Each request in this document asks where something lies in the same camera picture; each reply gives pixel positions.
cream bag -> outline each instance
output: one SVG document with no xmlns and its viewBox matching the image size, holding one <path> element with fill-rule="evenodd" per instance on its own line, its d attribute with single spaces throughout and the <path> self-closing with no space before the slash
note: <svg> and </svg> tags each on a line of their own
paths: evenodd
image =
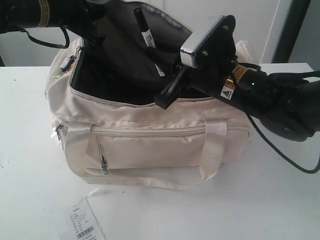
<svg viewBox="0 0 320 240">
<path fill-rule="evenodd" d="M 163 110 L 76 89 L 84 49 L 79 38 L 58 53 L 45 94 L 67 164 L 87 183 L 183 190 L 212 179 L 222 163 L 241 156 L 250 123 L 216 99 L 181 98 Z M 71 56 L 75 62 L 63 72 Z"/>
</svg>

marker pen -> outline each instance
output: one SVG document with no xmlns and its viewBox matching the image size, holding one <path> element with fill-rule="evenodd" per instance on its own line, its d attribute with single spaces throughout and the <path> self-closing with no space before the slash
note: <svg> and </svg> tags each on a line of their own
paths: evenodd
<svg viewBox="0 0 320 240">
<path fill-rule="evenodd" d="M 137 23 L 139 25 L 139 28 L 140 28 L 140 31 L 142 33 L 143 39 L 145 41 L 145 44 L 147 45 L 147 47 L 156 49 L 157 47 L 156 47 L 156 43 L 155 43 L 154 37 L 151 34 L 151 31 L 149 29 L 149 26 L 148 26 L 147 20 L 145 18 L 145 15 L 142 12 L 142 9 L 141 8 L 136 8 L 134 10 L 134 15 L 135 15 L 136 21 L 137 21 Z M 166 76 L 166 74 L 157 65 L 155 65 L 155 67 L 156 67 L 160 77 L 165 77 Z"/>
</svg>

robotic arm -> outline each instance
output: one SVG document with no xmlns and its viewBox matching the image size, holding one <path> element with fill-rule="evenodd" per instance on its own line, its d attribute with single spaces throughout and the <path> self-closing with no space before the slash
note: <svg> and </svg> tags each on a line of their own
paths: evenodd
<svg viewBox="0 0 320 240">
<path fill-rule="evenodd" d="M 0 0 L 0 34 L 25 32 L 33 42 L 52 48 L 67 48 L 66 29 L 80 35 L 92 45 L 104 36 L 96 33 L 93 22 L 106 14 L 105 8 L 86 0 Z M 25 30 L 36 27 L 60 27 L 66 44 L 58 45 L 33 38 Z M 221 16 L 215 24 L 197 30 L 180 49 L 180 60 L 166 62 L 165 54 L 148 48 L 147 55 L 174 78 L 158 95 L 155 103 L 167 109 L 189 88 L 212 96 L 246 113 L 261 137 L 285 160 L 299 170 L 306 170 L 279 151 L 259 130 L 256 117 L 271 132 L 282 138 L 303 142 L 320 131 L 320 71 L 309 73 L 274 73 L 267 75 L 259 66 L 237 62 L 233 16 Z"/>
</svg>

front zipper pocket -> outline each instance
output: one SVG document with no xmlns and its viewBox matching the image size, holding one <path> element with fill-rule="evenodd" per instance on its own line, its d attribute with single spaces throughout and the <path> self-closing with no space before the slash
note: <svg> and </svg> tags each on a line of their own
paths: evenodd
<svg viewBox="0 0 320 240">
<path fill-rule="evenodd" d="M 57 132 L 66 135 L 69 125 L 59 124 Z M 227 129 L 230 143 L 224 162 L 235 160 L 232 155 L 244 148 L 250 132 L 250 127 L 240 122 L 228 122 Z M 86 153 L 86 171 L 107 175 L 113 169 L 195 167 L 199 165 L 205 137 L 204 121 L 173 129 L 167 125 L 139 128 L 94 125 Z"/>
</svg>

white label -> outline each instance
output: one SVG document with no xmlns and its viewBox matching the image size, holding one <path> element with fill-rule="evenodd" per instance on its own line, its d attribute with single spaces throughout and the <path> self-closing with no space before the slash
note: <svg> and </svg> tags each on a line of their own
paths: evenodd
<svg viewBox="0 0 320 240">
<path fill-rule="evenodd" d="M 143 39 L 144 39 L 147 47 L 154 48 L 154 49 L 156 48 L 156 43 L 155 43 L 155 40 L 151 34 L 150 29 L 146 32 L 142 32 L 142 36 L 143 36 Z M 155 67 L 156 67 L 156 70 L 158 71 L 160 77 L 166 76 L 166 74 L 160 69 L 160 67 L 158 67 L 156 64 L 155 64 Z"/>
<path fill-rule="evenodd" d="M 234 94 L 234 90 L 233 89 L 224 86 L 222 88 L 220 96 L 224 97 L 225 99 L 231 100 L 233 94 Z"/>
<path fill-rule="evenodd" d="M 105 240 L 86 198 L 63 215 L 57 224 L 61 240 Z"/>
</svg>

